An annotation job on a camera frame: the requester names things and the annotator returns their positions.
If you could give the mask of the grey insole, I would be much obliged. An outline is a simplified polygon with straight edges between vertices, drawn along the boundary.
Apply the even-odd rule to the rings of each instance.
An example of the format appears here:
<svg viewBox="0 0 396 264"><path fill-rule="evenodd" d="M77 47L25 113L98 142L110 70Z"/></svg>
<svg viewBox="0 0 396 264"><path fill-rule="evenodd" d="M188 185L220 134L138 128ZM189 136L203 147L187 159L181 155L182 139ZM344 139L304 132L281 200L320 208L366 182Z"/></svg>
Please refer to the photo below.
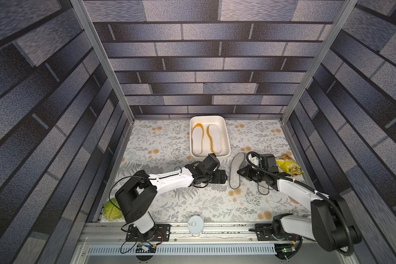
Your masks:
<svg viewBox="0 0 396 264"><path fill-rule="evenodd" d="M266 196L270 193L270 186L268 186L266 183L258 183L257 191L260 195Z"/></svg>
<svg viewBox="0 0 396 264"><path fill-rule="evenodd" d="M245 160L245 153L240 152L234 156L231 161L230 175L229 175L229 187L233 190L237 190L241 185L241 176L238 171L241 168L242 163Z"/></svg>

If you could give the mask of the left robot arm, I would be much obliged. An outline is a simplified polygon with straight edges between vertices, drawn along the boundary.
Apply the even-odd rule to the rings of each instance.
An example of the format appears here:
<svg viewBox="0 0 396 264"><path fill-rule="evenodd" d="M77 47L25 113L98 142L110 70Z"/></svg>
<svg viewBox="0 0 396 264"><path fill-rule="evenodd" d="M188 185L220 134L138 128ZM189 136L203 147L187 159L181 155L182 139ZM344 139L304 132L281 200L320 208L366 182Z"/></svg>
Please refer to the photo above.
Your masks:
<svg viewBox="0 0 396 264"><path fill-rule="evenodd" d="M127 181L114 197L126 223L132 223L142 235L150 236L156 224L149 213L154 199L161 194L179 188L205 188L209 184L225 184L228 177L220 169L215 154L163 174L148 174L144 170L126 177Z"/></svg>

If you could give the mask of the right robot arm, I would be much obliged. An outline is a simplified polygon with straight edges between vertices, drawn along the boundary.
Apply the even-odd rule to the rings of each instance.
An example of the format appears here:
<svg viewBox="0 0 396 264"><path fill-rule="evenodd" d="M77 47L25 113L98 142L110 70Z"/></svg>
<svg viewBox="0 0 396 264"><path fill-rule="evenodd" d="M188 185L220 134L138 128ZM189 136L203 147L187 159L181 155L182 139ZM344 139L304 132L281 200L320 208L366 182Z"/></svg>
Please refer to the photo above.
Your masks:
<svg viewBox="0 0 396 264"><path fill-rule="evenodd" d="M247 165L237 171L245 179L288 195L309 211L306 217L290 213L274 216L269 227L255 231L276 239L306 238L318 243L327 252L338 251L351 256L354 246L361 242L362 233L347 202L340 197L324 194L295 180L283 169L278 169L272 155L251 151L244 155Z"/></svg>

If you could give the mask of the white plastic storage box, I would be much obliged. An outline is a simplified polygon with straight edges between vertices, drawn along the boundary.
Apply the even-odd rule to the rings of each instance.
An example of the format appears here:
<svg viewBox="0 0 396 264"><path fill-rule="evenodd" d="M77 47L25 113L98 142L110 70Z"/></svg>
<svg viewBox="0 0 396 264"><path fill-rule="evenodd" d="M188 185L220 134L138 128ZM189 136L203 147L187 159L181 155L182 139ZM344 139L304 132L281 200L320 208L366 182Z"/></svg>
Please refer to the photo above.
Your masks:
<svg viewBox="0 0 396 264"><path fill-rule="evenodd" d="M190 124L190 153L194 160L203 161L208 154L226 160L231 154L226 121L219 115L195 116Z"/></svg>

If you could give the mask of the yellow snack bag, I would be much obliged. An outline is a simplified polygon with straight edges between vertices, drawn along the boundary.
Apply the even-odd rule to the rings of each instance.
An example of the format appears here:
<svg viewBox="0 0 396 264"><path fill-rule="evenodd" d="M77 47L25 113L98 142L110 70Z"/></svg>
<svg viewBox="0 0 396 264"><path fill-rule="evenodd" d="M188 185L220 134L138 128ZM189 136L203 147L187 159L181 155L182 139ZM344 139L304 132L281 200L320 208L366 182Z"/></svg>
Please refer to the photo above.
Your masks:
<svg viewBox="0 0 396 264"><path fill-rule="evenodd" d="M275 158L278 167L291 176L299 176L304 174L298 163L288 154L284 154Z"/></svg>

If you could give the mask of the round tin can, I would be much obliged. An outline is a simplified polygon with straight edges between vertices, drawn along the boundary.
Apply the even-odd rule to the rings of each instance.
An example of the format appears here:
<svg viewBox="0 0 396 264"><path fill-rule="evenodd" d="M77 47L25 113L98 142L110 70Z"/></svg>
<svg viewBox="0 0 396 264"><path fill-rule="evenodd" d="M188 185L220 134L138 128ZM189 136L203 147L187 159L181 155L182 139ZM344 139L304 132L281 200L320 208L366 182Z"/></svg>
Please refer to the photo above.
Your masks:
<svg viewBox="0 0 396 264"><path fill-rule="evenodd" d="M298 205L300 204L297 200L293 199L292 197L289 196L288 198L291 203L298 204Z"/></svg>

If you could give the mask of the floral patterned table mat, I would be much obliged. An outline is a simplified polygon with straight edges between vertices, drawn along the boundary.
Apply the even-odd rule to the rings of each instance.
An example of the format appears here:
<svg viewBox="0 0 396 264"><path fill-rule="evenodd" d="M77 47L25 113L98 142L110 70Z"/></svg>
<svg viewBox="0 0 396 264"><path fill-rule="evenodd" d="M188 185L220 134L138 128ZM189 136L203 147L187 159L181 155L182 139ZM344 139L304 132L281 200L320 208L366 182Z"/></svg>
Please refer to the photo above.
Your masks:
<svg viewBox="0 0 396 264"><path fill-rule="evenodd" d="M137 121L133 126L115 179L108 183L104 201L139 170L159 174L173 171L194 161L190 153L188 120ZM279 121L227 120L231 154L221 161L229 171L231 161L240 152L280 156L291 149ZM237 190L225 184L210 184L205 188L179 188L161 194L149 211L156 222L186 222L200 216L206 222L268 222L281 213L307 216L302 205L290 202L288 195L270 190L266 196L257 191L257 183L240 178Z"/></svg>

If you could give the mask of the green cabbage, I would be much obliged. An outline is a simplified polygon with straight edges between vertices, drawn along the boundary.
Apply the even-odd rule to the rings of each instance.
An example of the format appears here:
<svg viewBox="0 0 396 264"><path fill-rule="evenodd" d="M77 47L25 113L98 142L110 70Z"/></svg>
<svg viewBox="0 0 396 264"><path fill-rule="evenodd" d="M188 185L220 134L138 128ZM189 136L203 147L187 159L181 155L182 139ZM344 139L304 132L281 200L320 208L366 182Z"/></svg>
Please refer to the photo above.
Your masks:
<svg viewBox="0 0 396 264"><path fill-rule="evenodd" d="M115 198L105 203L103 207L103 217L109 221L115 221L123 217L123 213Z"/></svg>

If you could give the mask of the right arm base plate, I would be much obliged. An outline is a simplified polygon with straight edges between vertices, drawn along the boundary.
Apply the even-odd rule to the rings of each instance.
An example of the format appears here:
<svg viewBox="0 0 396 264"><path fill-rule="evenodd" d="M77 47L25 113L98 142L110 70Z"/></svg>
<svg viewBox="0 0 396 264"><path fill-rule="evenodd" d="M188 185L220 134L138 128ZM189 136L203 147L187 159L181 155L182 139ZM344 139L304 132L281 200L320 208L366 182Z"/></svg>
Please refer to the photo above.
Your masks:
<svg viewBox="0 0 396 264"><path fill-rule="evenodd" d="M250 232L255 232L258 241L283 241L284 238L280 234L278 224L260 223L256 224L254 229L249 229Z"/></svg>

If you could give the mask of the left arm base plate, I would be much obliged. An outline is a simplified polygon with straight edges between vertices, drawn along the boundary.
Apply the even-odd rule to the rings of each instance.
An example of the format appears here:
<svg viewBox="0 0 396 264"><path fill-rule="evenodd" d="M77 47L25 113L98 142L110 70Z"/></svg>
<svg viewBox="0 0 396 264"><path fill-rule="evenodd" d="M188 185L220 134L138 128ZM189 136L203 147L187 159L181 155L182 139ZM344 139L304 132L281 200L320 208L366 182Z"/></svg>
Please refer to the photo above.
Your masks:
<svg viewBox="0 0 396 264"><path fill-rule="evenodd" d="M126 232L126 242L168 242L171 233L170 224L156 224L146 233L140 233L135 225L129 225Z"/></svg>

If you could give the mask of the aluminium front rail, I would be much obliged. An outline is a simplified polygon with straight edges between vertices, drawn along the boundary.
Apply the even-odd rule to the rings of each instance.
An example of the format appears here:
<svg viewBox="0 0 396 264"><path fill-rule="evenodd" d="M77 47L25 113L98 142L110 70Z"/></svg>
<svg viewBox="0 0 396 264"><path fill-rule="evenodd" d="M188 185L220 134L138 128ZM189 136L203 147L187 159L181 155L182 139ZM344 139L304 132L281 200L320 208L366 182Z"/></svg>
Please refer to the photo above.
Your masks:
<svg viewBox="0 0 396 264"><path fill-rule="evenodd" d="M87 223L84 225L78 244L121 245L126 233L121 230L123 223ZM258 243L257 235L249 229L254 222L205 223L199 236L193 236L186 223L172 222L169 241L166 244L245 244Z"/></svg>

